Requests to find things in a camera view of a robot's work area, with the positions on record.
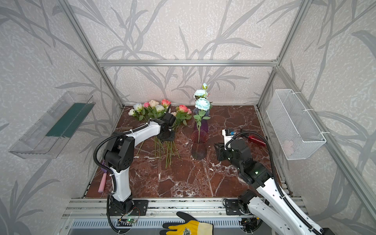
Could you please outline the red pink artificial rose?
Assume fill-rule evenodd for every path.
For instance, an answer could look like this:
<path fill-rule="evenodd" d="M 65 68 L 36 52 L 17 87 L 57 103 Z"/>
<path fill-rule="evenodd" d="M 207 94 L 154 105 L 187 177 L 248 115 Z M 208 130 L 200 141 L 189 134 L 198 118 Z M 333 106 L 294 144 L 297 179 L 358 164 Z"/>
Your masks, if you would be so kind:
<path fill-rule="evenodd" d="M 186 126 L 187 120 L 191 119 L 192 111 L 185 105 L 179 105 L 176 107 L 176 111 L 172 113 L 176 117 L 176 121 L 172 126 L 172 130 L 175 131 L 175 135 L 177 135 L 178 129 L 181 125 Z M 167 154 L 166 154 L 166 163 L 165 168 L 172 165 L 172 158 L 177 156 L 180 159 L 179 151 L 175 140 L 169 142 L 167 144 Z"/>

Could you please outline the peach cream artificial flower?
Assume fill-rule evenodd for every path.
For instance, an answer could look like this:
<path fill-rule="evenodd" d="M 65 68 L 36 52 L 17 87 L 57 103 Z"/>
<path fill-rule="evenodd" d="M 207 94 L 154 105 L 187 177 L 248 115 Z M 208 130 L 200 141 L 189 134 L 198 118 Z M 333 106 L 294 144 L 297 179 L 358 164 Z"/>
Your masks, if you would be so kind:
<path fill-rule="evenodd" d="M 149 102 L 149 107 L 147 108 L 148 110 L 148 116 L 149 118 L 160 118 L 163 116 L 165 113 L 165 108 L 163 105 L 161 105 L 158 101 L 151 100 Z M 158 144 L 157 137 L 154 138 L 155 142 L 155 157 L 160 157 L 160 147 Z"/>

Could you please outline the dark red glass vase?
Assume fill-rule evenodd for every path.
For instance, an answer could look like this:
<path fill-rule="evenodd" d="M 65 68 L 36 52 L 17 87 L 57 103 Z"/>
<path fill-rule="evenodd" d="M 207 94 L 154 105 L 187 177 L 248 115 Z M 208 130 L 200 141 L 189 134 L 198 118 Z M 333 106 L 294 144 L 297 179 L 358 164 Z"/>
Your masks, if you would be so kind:
<path fill-rule="evenodd" d="M 191 147 L 191 155 L 196 160 L 202 160 L 207 156 L 207 141 L 209 139 L 209 134 L 205 130 L 194 130 L 191 135 L 191 140 L 193 141 Z"/>

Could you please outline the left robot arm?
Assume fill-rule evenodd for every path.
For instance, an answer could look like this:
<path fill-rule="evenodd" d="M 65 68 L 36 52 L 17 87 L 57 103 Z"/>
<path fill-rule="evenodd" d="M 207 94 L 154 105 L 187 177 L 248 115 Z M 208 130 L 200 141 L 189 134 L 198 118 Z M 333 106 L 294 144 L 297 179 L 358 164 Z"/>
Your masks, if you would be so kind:
<path fill-rule="evenodd" d="M 94 149 L 94 163 L 111 175 L 113 191 L 108 201 L 113 206 L 124 212 L 133 208 L 129 168 L 135 156 L 135 147 L 152 137 L 164 142 L 173 141 L 175 131 L 172 126 L 175 121 L 173 114 L 165 113 L 161 118 L 150 119 L 133 130 L 114 132 Z"/>

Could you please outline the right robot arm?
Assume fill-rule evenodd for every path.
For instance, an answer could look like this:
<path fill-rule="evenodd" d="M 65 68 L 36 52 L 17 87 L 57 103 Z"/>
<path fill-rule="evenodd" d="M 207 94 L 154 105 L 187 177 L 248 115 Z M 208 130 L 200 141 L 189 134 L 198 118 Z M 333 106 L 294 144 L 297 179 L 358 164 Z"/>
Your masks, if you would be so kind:
<path fill-rule="evenodd" d="M 278 180 L 261 163 L 251 157 L 244 140 L 235 140 L 226 147 L 214 145 L 217 159 L 229 161 L 238 169 L 240 178 L 256 189 L 239 196 L 243 213 L 259 217 L 279 235 L 332 235 L 330 228 L 322 228 L 306 215 L 282 190 Z"/>

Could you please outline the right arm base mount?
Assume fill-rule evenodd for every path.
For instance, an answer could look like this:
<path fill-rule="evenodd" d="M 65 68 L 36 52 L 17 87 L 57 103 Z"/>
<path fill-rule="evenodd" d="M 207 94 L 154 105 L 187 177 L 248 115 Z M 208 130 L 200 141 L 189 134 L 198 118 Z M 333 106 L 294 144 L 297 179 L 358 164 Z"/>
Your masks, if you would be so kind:
<path fill-rule="evenodd" d="M 243 215 L 237 199 L 223 198 L 222 205 L 225 208 L 226 215 Z"/>

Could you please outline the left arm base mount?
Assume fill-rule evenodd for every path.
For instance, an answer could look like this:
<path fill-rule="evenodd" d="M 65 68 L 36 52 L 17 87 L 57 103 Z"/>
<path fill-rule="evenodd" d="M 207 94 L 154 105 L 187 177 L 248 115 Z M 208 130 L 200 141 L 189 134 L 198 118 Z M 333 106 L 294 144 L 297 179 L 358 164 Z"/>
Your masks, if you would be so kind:
<path fill-rule="evenodd" d="M 110 216 L 134 215 L 145 216 L 148 209 L 148 200 L 128 200 L 126 202 L 118 202 L 110 199 L 108 214 Z"/>

